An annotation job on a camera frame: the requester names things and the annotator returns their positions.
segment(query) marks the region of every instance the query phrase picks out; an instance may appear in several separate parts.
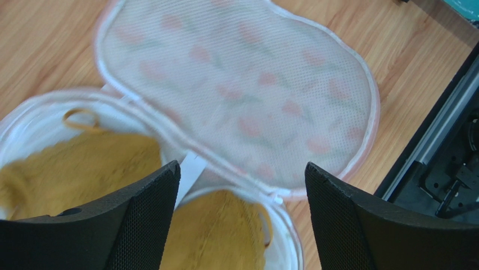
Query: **white mesh fabric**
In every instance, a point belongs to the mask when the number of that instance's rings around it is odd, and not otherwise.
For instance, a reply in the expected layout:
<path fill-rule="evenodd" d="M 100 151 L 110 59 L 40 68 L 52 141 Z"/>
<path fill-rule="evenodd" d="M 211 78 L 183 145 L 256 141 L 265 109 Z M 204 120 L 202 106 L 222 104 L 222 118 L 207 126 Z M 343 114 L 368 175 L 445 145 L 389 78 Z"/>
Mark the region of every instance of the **white mesh fabric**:
<path fill-rule="evenodd" d="M 270 187 L 304 190 L 308 161 L 343 180 L 364 161 L 377 87 L 326 28 L 264 0 L 113 6 L 97 37 L 100 69 L 171 130 Z"/>

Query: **teal object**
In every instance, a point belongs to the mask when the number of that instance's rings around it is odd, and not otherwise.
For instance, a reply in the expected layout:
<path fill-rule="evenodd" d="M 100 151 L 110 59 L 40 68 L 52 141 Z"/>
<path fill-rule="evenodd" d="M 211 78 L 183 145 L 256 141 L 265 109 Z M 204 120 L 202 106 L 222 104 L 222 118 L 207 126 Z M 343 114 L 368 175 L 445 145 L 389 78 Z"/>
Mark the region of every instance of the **teal object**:
<path fill-rule="evenodd" d="M 444 2 L 479 28 L 479 0 L 444 0 Z"/>

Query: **wooden floor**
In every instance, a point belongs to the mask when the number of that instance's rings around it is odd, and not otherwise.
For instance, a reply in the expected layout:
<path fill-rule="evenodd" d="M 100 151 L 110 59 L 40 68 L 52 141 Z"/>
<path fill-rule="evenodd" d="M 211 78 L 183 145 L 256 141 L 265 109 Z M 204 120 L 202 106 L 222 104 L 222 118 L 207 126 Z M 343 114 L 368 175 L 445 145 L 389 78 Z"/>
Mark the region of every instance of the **wooden floor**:
<path fill-rule="evenodd" d="M 374 192 L 479 41 L 479 31 L 437 0 L 276 2 L 331 28 L 372 69 L 381 122 L 373 151 L 351 184 Z M 0 0 L 0 118 L 33 95 L 103 85 L 91 40 L 105 3 Z M 306 269 L 320 269 L 308 204 L 287 207 L 302 238 Z"/>

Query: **white tag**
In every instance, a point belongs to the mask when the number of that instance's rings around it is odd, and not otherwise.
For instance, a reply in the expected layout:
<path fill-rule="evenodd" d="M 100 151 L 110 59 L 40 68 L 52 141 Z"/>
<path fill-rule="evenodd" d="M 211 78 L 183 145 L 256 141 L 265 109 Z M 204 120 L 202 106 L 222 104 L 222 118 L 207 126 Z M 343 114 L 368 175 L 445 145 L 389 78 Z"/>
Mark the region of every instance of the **white tag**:
<path fill-rule="evenodd" d="M 181 179 L 178 188 L 175 209 L 181 203 L 186 193 L 188 193 L 196 180 L 198 180 L 198 177 L 200 177 L 203 170 L 205 170 L 207 164 L 208 162 L 206 162 L 206 160 L 200 157 L 197 153 L 188 151 L 188 154 L 180 164 Z"/>

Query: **wood grain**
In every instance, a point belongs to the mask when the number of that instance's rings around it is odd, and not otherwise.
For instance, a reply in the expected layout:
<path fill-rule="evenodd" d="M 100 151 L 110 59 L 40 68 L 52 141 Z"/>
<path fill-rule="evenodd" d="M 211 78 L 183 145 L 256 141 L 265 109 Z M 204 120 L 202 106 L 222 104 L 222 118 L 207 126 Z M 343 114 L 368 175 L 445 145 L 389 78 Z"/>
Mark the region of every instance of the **wood grain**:
<path fill-rule="evenodd" d="M 351 184 L 374 192 L 455 72 L 479 41 L 437 0 L 276 0 L 331 28 L 366 60 L 381 94 L 371 155 Z M 92 31 L 106 0 L 0 0 L 0 118 L 28 97 L 102 86 Z M 306 202 L 287 204 L 306 269 L 320 269 Z"/>

